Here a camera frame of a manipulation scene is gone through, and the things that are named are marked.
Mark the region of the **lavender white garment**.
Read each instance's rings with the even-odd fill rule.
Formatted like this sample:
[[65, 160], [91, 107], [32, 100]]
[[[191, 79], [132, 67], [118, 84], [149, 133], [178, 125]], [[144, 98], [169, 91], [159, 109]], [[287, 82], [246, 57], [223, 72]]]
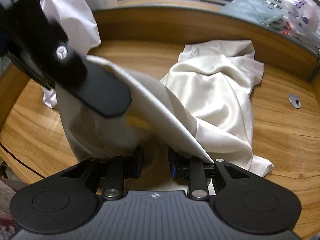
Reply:
[[40, 0], [48, 18], [54, 18], [65, 31], [70, 46], [86, 55], [101, 44], [93, 10], [106, 9], [116, 0]]

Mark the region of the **cream white jacket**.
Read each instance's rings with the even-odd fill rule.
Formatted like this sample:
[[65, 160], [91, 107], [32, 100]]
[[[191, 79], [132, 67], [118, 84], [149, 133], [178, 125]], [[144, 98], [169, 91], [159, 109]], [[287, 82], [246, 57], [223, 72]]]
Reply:
[[274, 165], [252, 149], [250, 96], [264, 74], [254, 55], [250, 40], [187, 44], [161, 83], [196, 121], [194, 137], [212, 159], [264, 177]]

